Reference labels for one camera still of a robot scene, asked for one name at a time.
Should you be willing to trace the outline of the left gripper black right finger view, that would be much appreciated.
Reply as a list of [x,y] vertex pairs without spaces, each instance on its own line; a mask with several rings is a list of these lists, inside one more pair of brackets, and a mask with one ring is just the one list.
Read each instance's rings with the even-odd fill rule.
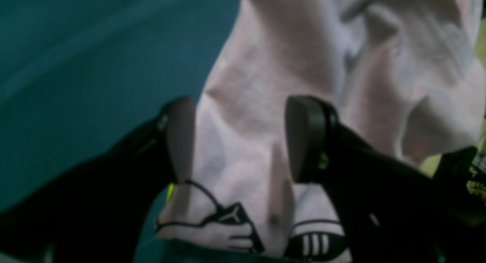
[[285,104],[290,170],[321,185],[355,263],[484,263],[485,206],[467,190],[474,147],[446,154],[432,178],[380,154],[312,96]]

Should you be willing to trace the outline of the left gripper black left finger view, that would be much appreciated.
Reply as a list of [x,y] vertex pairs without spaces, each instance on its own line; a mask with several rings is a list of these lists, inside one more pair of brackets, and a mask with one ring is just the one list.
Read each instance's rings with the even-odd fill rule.
[[109,151],[1,213],[1,253],[28,263],[131,263],[153,201],[190,172],[196,105],[166,103]]

